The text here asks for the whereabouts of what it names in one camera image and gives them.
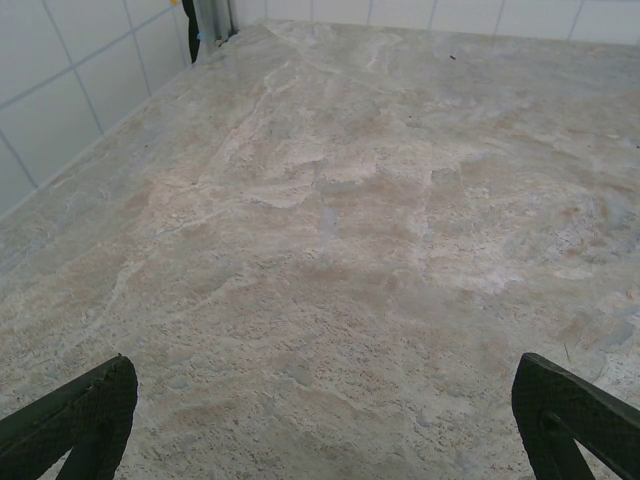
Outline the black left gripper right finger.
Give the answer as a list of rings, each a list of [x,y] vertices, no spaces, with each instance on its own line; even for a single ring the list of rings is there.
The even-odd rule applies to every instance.
[[[520,359],[512,411],[538,479],[592,479],[580,447],[639,477],[639,410],[536,353]]]

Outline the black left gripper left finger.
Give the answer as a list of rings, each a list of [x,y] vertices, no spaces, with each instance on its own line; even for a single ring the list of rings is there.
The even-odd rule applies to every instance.
[[[133,424],[138,381],[117,355],[1,420],[1,477],[112,479]]]

